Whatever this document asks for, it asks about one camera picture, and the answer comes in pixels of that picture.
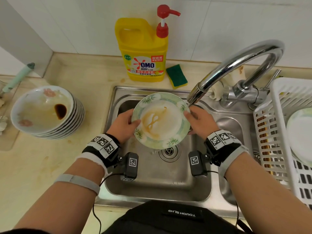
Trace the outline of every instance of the green scouring pad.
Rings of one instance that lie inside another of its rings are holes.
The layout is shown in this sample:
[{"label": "green scouring pad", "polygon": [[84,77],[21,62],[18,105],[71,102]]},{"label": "green scouring pad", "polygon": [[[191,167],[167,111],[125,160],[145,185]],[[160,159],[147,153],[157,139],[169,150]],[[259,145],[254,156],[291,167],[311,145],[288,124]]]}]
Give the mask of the green scouring pad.
[{"label": "green scouring pad", "polygon": [[173,89],[177,89],[188,84],[188,81],[186,80],[180,65],[169,67],[166,69],[166,72],[169,76]]}]

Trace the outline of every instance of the omo logo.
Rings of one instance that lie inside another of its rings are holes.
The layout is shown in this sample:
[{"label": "omo logo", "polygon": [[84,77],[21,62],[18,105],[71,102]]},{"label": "omo logo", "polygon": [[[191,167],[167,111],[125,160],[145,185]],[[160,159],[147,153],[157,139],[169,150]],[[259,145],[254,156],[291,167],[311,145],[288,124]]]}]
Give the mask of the omo logo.
[{"label": "omo logo", "polygon": [[148,70],[151,68],[155,67],[155,63],[150,62],[151,60],[149,58],[145,58],[145,57],[134,57],[133,58],[133,65],[137,65],[137,69],[140,70],[140,67],[142,68],[141,70]]}]

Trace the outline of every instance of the white dish rack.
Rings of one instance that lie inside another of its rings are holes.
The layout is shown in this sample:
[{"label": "white dish rack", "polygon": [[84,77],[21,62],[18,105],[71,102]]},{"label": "white dish rack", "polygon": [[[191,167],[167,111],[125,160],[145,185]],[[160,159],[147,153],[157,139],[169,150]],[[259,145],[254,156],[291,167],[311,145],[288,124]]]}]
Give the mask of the white dish rack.
[{"label": "white dish rack", "polygon": [[312,80],[278,78],[270,90],[254,111],[261,165],[312,210],[312,168],[292,156],[286,131],[291,114],[312,107]]}]

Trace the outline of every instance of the stack of bowls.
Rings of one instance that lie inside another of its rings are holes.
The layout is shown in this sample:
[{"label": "stack of bowls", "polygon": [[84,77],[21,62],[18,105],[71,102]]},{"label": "stack of bowls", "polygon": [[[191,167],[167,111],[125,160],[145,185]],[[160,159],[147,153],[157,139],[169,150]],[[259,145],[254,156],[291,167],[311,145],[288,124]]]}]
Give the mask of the stack of bowls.
[{"label": "stack of bowls", "polygon": [[82,103],[59,86],[43,86],[22,95],[11,111],[12,124],[25,133],[44,139],[64,139],[81,125]]}]

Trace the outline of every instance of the green handle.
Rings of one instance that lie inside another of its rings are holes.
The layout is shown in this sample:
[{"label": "green handle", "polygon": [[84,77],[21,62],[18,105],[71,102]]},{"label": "green handle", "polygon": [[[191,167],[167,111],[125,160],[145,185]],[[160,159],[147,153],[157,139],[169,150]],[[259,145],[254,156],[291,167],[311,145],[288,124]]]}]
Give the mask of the green handle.
[{"label": "green handle", "polygon": [[9,93],[11,89],[18,85],[18,83],[21,82],[30,72],[32,72],[34,68],[35,64],[33,62],[24,66],[20,72],[18,72],[17,75],[2,89],[2,91]]}]

